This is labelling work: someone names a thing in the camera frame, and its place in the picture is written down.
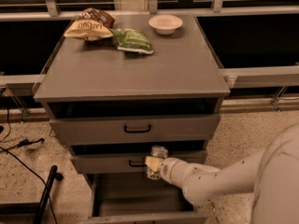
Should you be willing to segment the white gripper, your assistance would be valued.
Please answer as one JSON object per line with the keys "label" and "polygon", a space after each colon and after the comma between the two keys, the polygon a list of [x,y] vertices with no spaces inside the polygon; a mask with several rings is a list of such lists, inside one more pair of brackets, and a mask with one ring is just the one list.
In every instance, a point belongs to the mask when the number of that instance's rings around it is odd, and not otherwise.
{"label": "white gripper", "polygon": [[167,158],[163,160],[158,157],[147,156],[145,164],[149,172],[160,172],[160,176],[164,181],[178,188],[182,187],[184,173],[187,168],[186,161],[177,158]]}

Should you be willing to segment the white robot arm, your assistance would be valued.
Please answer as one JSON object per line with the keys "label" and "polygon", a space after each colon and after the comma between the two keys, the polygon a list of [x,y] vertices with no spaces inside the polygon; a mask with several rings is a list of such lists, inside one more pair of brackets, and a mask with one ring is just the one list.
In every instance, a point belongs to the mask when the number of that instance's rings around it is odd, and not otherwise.
{"label": "white robot arm", "polygon": [[299,125],[283,130],[265,149],[223,169],[169,158],[154,147],[145,160],[148,178],[182,190],[204,206],[220,196],[254,194],[250,224],[299,224]]}

